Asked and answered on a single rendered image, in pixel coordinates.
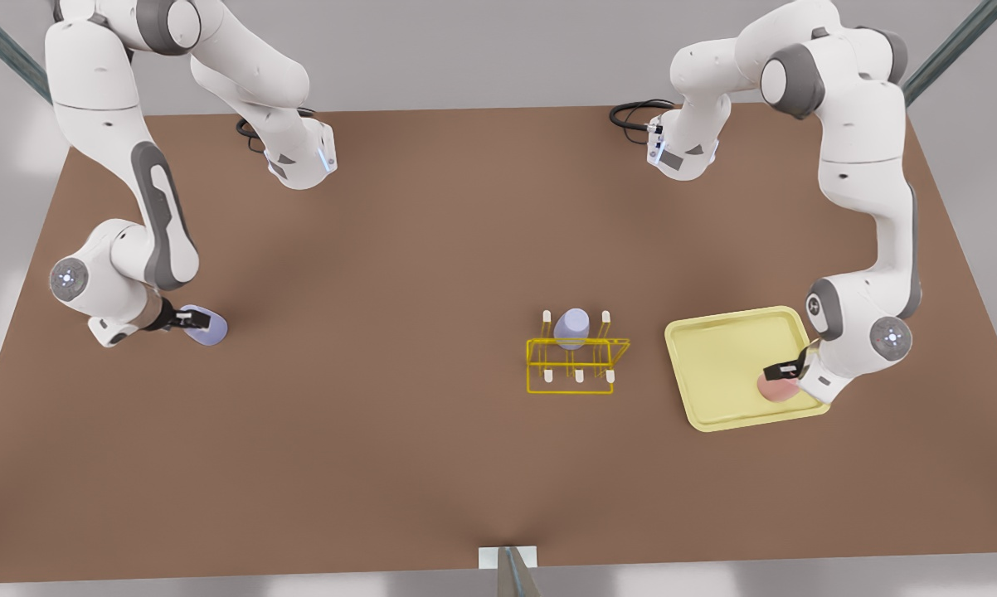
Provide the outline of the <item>silver frame post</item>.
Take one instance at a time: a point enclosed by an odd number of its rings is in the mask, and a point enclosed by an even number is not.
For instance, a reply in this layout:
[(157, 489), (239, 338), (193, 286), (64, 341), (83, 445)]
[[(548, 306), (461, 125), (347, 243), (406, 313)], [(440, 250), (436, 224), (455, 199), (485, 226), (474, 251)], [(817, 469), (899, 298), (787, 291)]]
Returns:
[(517, 547), (499, 547), (496, 553), (496, 597), (542, 597)]
[(52, 104), (46, 72), (1, 26), (0, 60), (25, 80), (25, 83), (28, 83), (48, 104)]
[(981, 0), (962, 23), (902, 84), (905, 105), (911, 106), (997, 20), (997, 0)]

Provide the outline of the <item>yellow tray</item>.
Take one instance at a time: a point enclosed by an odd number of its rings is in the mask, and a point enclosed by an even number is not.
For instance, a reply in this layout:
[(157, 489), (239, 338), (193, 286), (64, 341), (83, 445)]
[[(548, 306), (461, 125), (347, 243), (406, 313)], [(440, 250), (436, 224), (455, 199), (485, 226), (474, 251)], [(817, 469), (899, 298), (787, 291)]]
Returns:
[(757, 388), (765, 366), (791, 362), (809, 343), (786, 306), (674, 321), (663, 332), (688, 422), (712, 432), (823, 415), (829, 405), (797, 392), (781, 403)]

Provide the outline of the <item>pink cup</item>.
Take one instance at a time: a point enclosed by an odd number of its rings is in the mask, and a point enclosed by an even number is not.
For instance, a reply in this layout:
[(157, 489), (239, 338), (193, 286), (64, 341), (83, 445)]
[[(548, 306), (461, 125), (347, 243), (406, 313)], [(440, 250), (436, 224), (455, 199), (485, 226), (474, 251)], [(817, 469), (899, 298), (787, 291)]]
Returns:
[(797, 396), (800, 392), (798, 382), (799, 379), (795, 377), (767, 379), (764, 374), (761, 374), (756, 379), (756, 388), (765, 400), (771, 401), (771, 403), (783, 403), (783, 401)]

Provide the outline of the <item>lavender cup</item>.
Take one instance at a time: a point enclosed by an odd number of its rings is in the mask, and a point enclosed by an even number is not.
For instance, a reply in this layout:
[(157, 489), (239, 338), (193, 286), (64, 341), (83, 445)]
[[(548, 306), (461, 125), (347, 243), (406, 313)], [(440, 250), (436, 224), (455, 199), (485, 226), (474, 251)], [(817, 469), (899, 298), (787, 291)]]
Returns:
[(555, 322), (552, 336), (557, 340), (559, 347), (575, 351), (590, 337), (590, 329), (589, 314), (581, 308), (572, 308)]
[(218, 344), (228, 333), (228, 322), (218, 313), (197, 305), (183, 306), (178, 311), (180, 328), (196, 343)]

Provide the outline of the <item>silver post foot plate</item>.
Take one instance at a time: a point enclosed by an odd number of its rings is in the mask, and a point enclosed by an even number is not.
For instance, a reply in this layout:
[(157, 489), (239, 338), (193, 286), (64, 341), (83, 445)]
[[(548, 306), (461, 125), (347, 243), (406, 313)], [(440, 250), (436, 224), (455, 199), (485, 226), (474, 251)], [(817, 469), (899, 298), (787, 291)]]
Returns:
[(477, 551), (477, 567), (480, 570), (498, 570), (501, 565), (513, 568), (517, 558), (525, 568), (539, 566), (536, 546), (487, 546)]

